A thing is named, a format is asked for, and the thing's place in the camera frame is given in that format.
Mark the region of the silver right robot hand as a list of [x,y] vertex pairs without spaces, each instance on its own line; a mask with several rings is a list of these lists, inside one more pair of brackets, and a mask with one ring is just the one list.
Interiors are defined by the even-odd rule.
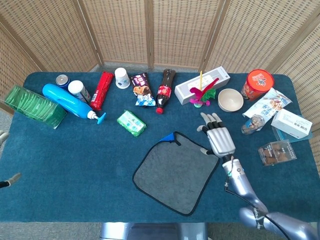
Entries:
[[198,126],[197,131],[205,133],[211,146],[211,150],[201,148],[200,151],[205,155],[215,155],[218,158],[232,156],[236,147],[220,117],[216,113],[201,112],[200,115],[205,121],[205,125]]

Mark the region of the black grey left robot hand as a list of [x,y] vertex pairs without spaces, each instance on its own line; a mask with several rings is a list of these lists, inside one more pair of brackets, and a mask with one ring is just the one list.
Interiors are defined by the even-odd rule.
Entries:
[[[9,137],[8,132],[4,132],[3,130],[0,131],[0,145],[1,146],[7,140],[8,137]],[[17,182],[19,180],[21,175],[22,174],[19,172],[19,173],[15,174],[14,176],[12,176],[11,178],[9,178],[8,180],[1,181],[0,188],[10,187],[11,185],[13,185],[15,182]]]

